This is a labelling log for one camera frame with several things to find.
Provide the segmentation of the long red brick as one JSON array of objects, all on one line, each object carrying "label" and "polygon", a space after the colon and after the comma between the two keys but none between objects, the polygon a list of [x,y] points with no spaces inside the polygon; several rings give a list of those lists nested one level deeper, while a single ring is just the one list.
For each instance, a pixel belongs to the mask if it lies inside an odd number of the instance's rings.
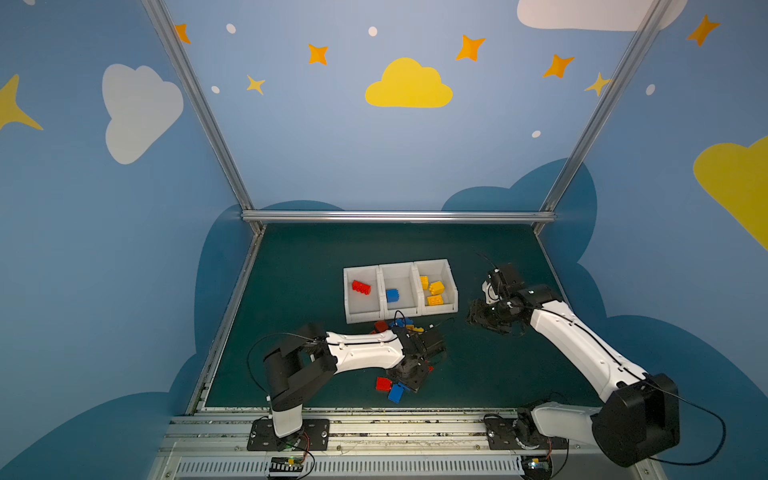
[{"label": "long red brick", "polygon": [[351,284],[352,290],[363,295],[370,295],[372,287],[364,282],[354,280]]}]

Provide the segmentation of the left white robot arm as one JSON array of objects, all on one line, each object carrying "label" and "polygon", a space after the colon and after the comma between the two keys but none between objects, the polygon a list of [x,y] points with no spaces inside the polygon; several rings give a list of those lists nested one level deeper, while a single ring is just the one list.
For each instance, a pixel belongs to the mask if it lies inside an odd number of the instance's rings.
[{"label": "left white robot arm", "polygon": [[342,373],[380,370],[393,390],[416,392],[426,382],[433,358],[444,351],[443,335],[435,328],[395,325],[378,333],[347,335],[307,324],[263,357],[273,432],[279,439],[298,433],[304,404]]}]

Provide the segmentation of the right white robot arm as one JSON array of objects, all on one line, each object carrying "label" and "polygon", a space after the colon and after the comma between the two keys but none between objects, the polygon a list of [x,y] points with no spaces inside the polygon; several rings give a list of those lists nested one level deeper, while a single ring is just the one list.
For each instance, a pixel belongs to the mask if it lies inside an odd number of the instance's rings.
[{"label": "right white robot arm", "polygon": [[510,264],[492,268],[484,299],[470,307],[471,324],[500,334],[530,327],[546,337],[586,378],[601,407],[545,402],[519,413],[516,443],[536,449],[552,437],[598,447],[614,464],[630,467],[680,442],[676,384],[650,375],[595,334],[545,284],[523,281]]}]

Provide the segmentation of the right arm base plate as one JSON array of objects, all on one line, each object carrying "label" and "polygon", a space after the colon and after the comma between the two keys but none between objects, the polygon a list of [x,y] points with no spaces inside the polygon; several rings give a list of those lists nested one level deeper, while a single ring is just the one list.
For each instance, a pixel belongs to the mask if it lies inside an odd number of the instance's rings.
[{"label": "right arm base plate", "polygon": [[530,415],[507,418],[499,414],[486,414],[483,424],[491,450],[565,449],[568,444],[564,438],[543,435]]}]

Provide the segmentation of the blue brick top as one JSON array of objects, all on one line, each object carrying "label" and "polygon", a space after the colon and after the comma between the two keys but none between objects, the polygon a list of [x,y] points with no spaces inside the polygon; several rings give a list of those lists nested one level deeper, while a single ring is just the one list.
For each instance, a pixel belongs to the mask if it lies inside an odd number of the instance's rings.
[{"label": "blue brick top", "polygon": [[388,303],[396,303],[400,299],[400,294],[397,289],[386,289],[385,295],[386,295],[386,301]]}]

